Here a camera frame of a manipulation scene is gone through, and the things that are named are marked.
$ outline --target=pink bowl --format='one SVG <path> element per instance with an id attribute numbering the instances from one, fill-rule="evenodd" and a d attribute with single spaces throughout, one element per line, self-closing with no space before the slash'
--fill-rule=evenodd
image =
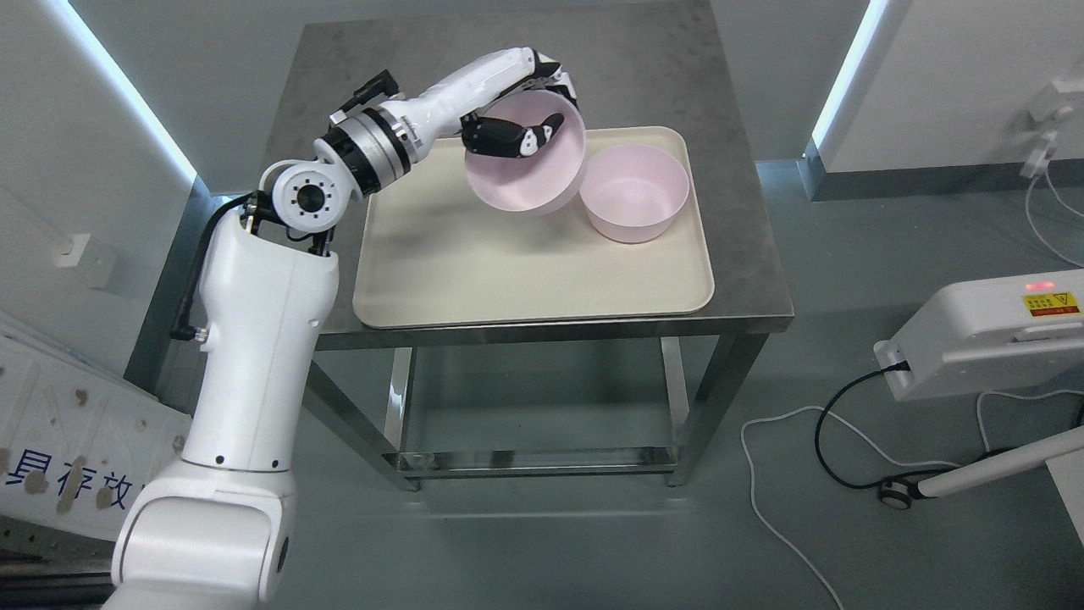
<path id="1" fill-rule="evenodd" d="M 565 115 L 565 122 L 553 140 L 527 158 L 465 153 L 467 183 L 479 198 L 498 209 L 538 216 L 576 196 L 583 181 L 588 132 L 571 102 L 551 91 L 522 91 L 493 104 L 486 116 L 540 125 L 555 112 Z"/>
<path id="2" fill-rule="evenodd" d="M 653 239 L 667 230 L 688 198 L 685 166 L 646 144 L 619 144 L 586 164 L 580 196 L 599 233 L 624 242 Z"/>

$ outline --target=beige tray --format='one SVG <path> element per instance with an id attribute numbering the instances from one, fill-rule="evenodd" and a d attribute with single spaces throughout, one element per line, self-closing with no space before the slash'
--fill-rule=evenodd
<path id="1" fill-rule="evenodd" d="M 630 142 L 688 168 L 666 127 L 589 130 L 588 155 Z M 579 196 L 547 216 L 489 207 L 449 139 L 370 198 L 353 311 L 375 328 L 688 314 L 714 289 L 695 187 L 661 236 L 622 244 L 595 231 Z"/>

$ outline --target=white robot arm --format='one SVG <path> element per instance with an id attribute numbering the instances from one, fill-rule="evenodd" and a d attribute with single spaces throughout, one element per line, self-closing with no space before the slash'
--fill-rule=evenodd
<path id="1" fill-rule="evenodd" d="M 267 601 L 289 549 L 296 510 L 291 472 L 309 362 L 338 288 L 332 229 L 351 200 L 379 191 L 462 131 L 468 150 L 528 156 L 560 126 L 479 118 L 504 95 L 549 88 L 575 101 L 567 74 L 530 48 L 479 57 L 411 100 L 385 70 L 332 115 L 314 160 L 284 160 L 254 193 L 227 204 L 201 239 L 175 339 L 207 353 L 199 402 L 181 459 L 143 490 L 117 540 L 117 590 L 104 608 L 247 609 Z M 257 234 L 261 221 L 308 233 L 306 250 Z M 189 325 L 195 284 L 206 328 Z"/>

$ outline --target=white machine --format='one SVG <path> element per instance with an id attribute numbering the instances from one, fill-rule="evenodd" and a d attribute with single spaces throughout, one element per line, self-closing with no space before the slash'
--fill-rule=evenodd
<path id="1" fill-rule="evenodd" d="M 1084 361 L 1084 270 L 960 282 L 939 289 L 874 346 L 896 401 L 1022 388 Z"/>
<path id="2" fill-rule="evenodd" d="M 479 116 L 533 88 L 576 100 L 560 64 L 530 48 L 479 57 L 417 98 L 367 105 L 398 94 L 385 70 L 331 116 L 314 160 L 272 165 L 259 190 L 211 216 L 201 238 L 206 264 L 196 262 L 171 333 L 204 342 L 199 402 L 181 459 L 128 511 L 113 556 L 117 590 L 105 608 L 242 609 L 271 597 L 294 527 L 301 394 L 338 288 L 333 228 L 351 200 L 401 178 L 440 135 L 460 131 L 478 154 L 534 154 L 562 115 L 535 126 Z M 263 221 L 306 233 L 311 247 L 260 238 Z M 202 329 L 188 323 L 197 281 L 209 321 Z"/>
<path id="3" fill-rule="evenodd" d="M 898 401 L 1033 386 L 1084 362 L 1084 269 L 947 285 L 895 336 L 874 347 Z M 1050 467 L 1084 542 L 1084 428 L 991 455 L 918 483 L 888 478 L 878 496 L 894 508 L 1010 475 Z"/>

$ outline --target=yellow warning sticker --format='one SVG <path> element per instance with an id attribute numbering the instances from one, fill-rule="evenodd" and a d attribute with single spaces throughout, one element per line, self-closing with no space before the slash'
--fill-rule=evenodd
<path id="1" fill-rule="evenodd" d="M 1038 316 L 1060 316 L 1063 314 L 1080 314 L 1081 309 L 1076 304 L 1071 291 L 1049 291 L 1046 294 L 1023 295 L 1023 307 L 1031 312 L 1034 317 Z"/>

